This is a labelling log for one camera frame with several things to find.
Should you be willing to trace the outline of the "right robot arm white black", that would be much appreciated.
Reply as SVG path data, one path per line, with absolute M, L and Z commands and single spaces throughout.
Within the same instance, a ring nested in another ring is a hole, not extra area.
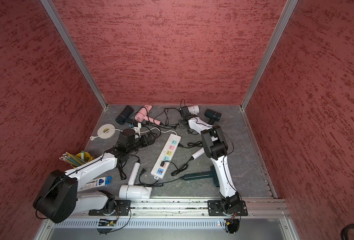
M 182 123 L 187 128 L 201 135 L 206 156 L 212 161 L 220 185 L 221 210 L 226 215 L 233 215 L 241 204 L 228 166 L 228 144 L 223 130 L 218 125 L 210 125 L 195 114 L 192 107 L 179 108 Z

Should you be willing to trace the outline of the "white power strip coloured sockets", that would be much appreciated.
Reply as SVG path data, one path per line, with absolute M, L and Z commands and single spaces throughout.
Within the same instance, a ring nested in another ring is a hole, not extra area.
M 166 175 L 166 171 L 170 165 L 170 162 L 172 161 L 175 152 L 177 151 L 180 141 L 181 136 L 170 134 L 151 171 L 151 175 L 154 176 L 155 180 L 163 179 Z

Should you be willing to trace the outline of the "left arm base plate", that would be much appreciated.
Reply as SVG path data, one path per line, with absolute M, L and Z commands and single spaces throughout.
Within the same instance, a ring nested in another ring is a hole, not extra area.
M 128 216 L 129 209 L 131 207 L 131 203 L 132 203 L 132 201 L 130 201 L 130 200 L 110 201 L 101 210 L 90 210 L 88 215 L 89 216 L 103 216 L 103 217 Z

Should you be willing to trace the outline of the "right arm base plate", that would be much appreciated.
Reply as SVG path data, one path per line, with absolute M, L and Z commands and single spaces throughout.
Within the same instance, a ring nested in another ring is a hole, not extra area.
M 237 208 L 235 213 L 226 214 L 221 208 L 220 200 L 209 200 L 207 201 L 209 216 L 221 216 L 221 217 L 232 217 L 233 215 L 246 217 L 248 216 L 248 210 L 245 201 L 241 201 L 241 205 Z

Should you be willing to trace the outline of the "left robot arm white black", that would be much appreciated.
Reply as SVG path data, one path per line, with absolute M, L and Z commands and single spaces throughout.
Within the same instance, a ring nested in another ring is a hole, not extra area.
M 100 157 L 65 172 L 51 172 L 33 202 L 35 212 L 41 213 L 42 219 L 50 219 L 54 223 L 89 211 L 98 211 L 106 216 L 115 214 L 118 210 L 113 194 L 105 190 L 84 193 L 81 189 L 101 174 L 122 167 L 134 152 L 154 144 L 155 140 L 150 132 L 141 136 L 133 129 L 125 129 L 120 132 L 117 144 Z

